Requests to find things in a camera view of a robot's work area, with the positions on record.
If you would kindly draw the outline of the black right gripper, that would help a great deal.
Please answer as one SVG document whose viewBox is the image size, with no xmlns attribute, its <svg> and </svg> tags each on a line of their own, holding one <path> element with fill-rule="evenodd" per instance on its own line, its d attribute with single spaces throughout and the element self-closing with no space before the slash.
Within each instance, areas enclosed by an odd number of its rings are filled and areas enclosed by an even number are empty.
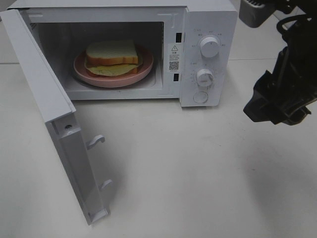
<svg viewBox="0 0 317 238">
<path fill-rule="evenodd" d="M 317 100 L 317 19 L 287 17 L 276 28 L 287 46 L 273 72 L 256 82 L 243 112 L 253 122 L 296 125 L 312 114 L 307 105 Z"/>
</svg>

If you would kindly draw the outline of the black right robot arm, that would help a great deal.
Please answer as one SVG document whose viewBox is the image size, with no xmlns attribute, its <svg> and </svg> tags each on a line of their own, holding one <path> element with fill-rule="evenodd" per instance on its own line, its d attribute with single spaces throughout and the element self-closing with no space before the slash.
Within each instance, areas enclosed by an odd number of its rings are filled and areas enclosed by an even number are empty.
<svg viewBox="0 0 317 238">
<path fill-rule="evenodd" d="M 317 100 L 317 2 L 315 0 L 243 0 L 239 18 L 257 28 L 275 11 L 289 15 L 298 7 L 303 14 L 280 20 L 276 29 L 287 46 L 278 54 L 273 72 L 255 83 L 243 111 L 253 122 L 296 125 L 311 114 L 307 105 Z"/>
</svg>

